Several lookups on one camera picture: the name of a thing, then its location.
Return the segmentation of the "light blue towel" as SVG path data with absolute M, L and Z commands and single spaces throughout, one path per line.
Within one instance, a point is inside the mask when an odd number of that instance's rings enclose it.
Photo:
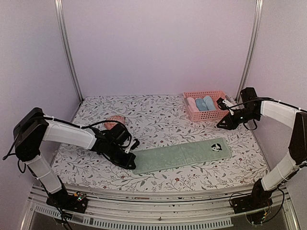
M 206 95 L 204 98 L 203 98 L 203 101 L 208 109 L 208 111 L 214 111 L 216 110 L 216 107 L 214 105 L 214 102 L 212 100 L 212 98 L 208 95 Z

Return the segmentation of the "green panda towel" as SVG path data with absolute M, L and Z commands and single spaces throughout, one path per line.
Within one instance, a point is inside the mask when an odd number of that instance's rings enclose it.
M 142 174 L 230 158 L 232 151 L 225 138 L 214 138 L 139 150 L 135 155 L 136 168 L 132 173 Z

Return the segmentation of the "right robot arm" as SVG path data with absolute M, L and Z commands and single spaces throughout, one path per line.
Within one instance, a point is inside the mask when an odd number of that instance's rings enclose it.
M 248 205 L 258 209 L 279 185 L 291 179 L 307 164 L 307 112 L 269 97 L 258 97 L 252 87 L 241 91 L 239 104 L 219 98 L 217 105 L 228 113 L 217 124 L 218 128 L 234 130 L 240 124 L 264 118 L 268 128 L 256 133 L 262 146 L 277 154 L 275 167 L 254 183 Z

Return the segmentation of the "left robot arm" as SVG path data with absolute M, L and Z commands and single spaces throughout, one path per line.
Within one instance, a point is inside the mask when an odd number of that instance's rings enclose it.
M 41 108 L 33 108 L 13 129 L 13 148 L 18 160 L 26 164 L 52 199 L 61 208 L 71 204 L 71 197 L 63 190 L 61 180 L 51 169 L 42 155 L 42 143 L 71 145 L 102 155 L 112 164 L 127 169 L 136 169 L 136 156 L 131 152 L 139 144 L 133 139 L 125 125 L 119 121 L 110 130 L 100 130 L 94 123 L 87 126 L 76 125 L 52 116 L 47 116 Z

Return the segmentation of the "pink plastic basket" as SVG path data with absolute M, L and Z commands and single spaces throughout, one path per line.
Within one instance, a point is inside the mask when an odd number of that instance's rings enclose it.
M 193 98 L 194 100 L 196 100 L 198 98 L 203 99 L 205 96 L 211 97 L 216 110 L 196 111 L 196 109 L 194 109 L 194 106 L 191 103 L 189 103 L 188 98 Z M 218 108 L 217 105 L 218 99 L 220 98 L 226 99 L 226 94 L 223 91 L 215 90 L 215 91 L 200 91 L 200 92 L 184 92 L 183 98 L 189 119 L 193 122 L 219 120 L 229 113 L 228 110 L 221 110 L 220 108 Z

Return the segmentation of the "rolled blue towel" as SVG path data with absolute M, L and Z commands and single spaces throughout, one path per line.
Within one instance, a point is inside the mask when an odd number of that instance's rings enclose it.
M 201 112 L 208 110 L 206 103 L 204 102 L 202 98 L 195 99 L 195 104 L 196 104 L 197 109 Z

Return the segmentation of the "rolled pink towel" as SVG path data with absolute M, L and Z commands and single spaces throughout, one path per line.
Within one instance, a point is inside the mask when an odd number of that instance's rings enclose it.
M 186 98 L 186 99 L 187 99 L 187 102 L 188 102 L 188 104 L 189 104 L 190 111 L 191 111 L 191 112 L 199 112 L 199 109 L 198 109 L 198 107 L 197 107 L 197 105 L 196 105 L 195 99 L 192 98 L 192 97 L 188 97 L 188 98 Z

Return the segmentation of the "floral table mat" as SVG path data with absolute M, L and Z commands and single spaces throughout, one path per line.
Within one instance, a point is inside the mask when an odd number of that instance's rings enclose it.
M 134 192 L 181 192 L 253 184 L 269 172 L 254 139 L 243 126 L 228 131 L 214 121 L 191 122 L 181 95 L 92 96 L 81 104 L 73 122 L 89 125 L 122 115 L 139 149 L 225 138 L 232 156 L 191 166 L 144 174 L 117 167 L 104 157 L 62 144 L 52 168 L 66 184 Z

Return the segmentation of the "front aluminium rail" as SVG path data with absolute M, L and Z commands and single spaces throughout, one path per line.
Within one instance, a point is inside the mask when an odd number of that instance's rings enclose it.
M 67 185 L 69 193 L 87 195 L 84 213 L 68 212 L 68 225 L 46 203 L 42 187 L 33 186 L 27 200 L 24 230 L 297 230 L 285 187 L 272 194 L 272 205 L 236 213 L 233 198 L 251 192 L 251 186 L 188 192 L 130 192 Z

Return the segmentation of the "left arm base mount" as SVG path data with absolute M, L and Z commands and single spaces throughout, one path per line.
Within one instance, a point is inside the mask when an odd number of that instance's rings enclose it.
M 63 193 L 59 191 L 54 194 L 48 193 L 46 204 L 57 207 L 60 210 L 68 210 L 84 214 L 87 209 L 88 201 L 87 197 L 80 192 L 70 195 L 66 191 Z

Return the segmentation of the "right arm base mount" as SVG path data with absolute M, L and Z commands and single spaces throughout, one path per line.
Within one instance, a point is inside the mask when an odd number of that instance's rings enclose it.
M 235 214 L 270 207 L 273 204 L 271 198 L 255 201 L 251 195 L 230 198 L 229 203 Z

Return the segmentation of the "right aluminium frame post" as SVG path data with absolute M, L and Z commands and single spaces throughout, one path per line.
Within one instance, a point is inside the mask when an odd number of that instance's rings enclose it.
M 240 79 L 239 87 L 236 93 L 237 102 L 240 101 L 240 98 L 241 98 L 240 92 L 245 87 L 247 80 L 248 80 L 248 75 L 249 75 L 249 71 L 250 71 L 250 67 L 251 67 L 251 63 L 253 59 L 253 54 L 255 51 L 255 46 L 256 46 L 256 42 L 257 42 L 257 38 L 259 34 L 262 10 L 263 10 L 263 0 L 256 0 L 251 36 L 250 36 L 250 41 L 248 45 L 248 52 L 247 52 L 245 64 L 243 67 L 243 72 L 242 72 L 242 76 Z

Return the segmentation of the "aluminium frame post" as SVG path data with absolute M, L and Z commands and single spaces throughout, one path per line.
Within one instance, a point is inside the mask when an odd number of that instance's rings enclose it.
M 56 10 L 56 16 L 58 20 L 58 25 L 59 25 L 59 32 L 61 35 L 62 43 L 63 43 L 63 49 L 65 52 L 65 57 L 67 60 L 69 72 L 71 75 L 71 81 L 73 84 L 73 87 L 75 89 L 77 98 L 79 100 L 79 103 L 82 103 L 84 98 L 82 94 L 82 90 L 80 87 L 80 83 L 77 77 L 77 73 L 75 70 L 73 58 L 72 58 L 72 53 L 70 49 L 70 44 L 69 44 L 69 38 L 68 38 L 68 33 L 67 33 L 67 28 L 65 24 L 65 17 L 64 17 L 64 10 L 63 10 L 63 1 L 62 0 L 54 0 L 55 3 L 55 10 Z
M 251 63 L 253 59 L 253 54 L 255 51 L 255 46 L 256 46 L 256 42 L 257 42 L 257 38 L 259 34 L 262 10 L 263 10 L 263 0 L 256 0 L 251 36 L 250 36 L 250 41 L 248 45 L 248 52 L 247 52 L 245 64 L 243 67 L 243 72 L 242 72 L 242 76 L 240 79 L 239 87 L 236 93 L 237 102 L 240 101 L 240 98 L 241 98 L 240 92 L 245 87 L 247 80 L 248 80 L 248 75 L 249 75 L 249 71 L 250 71 L 250 67 L 251 67 Z

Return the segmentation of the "left aluminium frame post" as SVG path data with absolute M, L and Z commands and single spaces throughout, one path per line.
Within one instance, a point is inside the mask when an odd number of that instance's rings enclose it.
M 80 87 L 80 83 L 77 77 L 77 73 L 75 70 L 73 58 L 72 58 L 72 53 L 70 49 L 70 44 L 69 44 L 69 38 L 68 38 L 68 33 L 67 33 L 67 28 L 65 24 L 65 17 L 64 17 L 64 10 L 63 10 L 63 1 L 62 0 L 54 0 L 55 3 L 55 10 L 56 10 L 56 16 L 58 20 L 58 25 L 59 25 L 59 32 L 61 35 L 62 43 L 63 43 L 63 49 L 65 52 L 65 57 L 67 60 L 69 72 L 71 75 L 71 81 L 73 84 L 73 87 L 75 89 L 77 98 L 79 100 L 79 103 L 82 103 L 84 98 L 82 94 L 82 90 Z

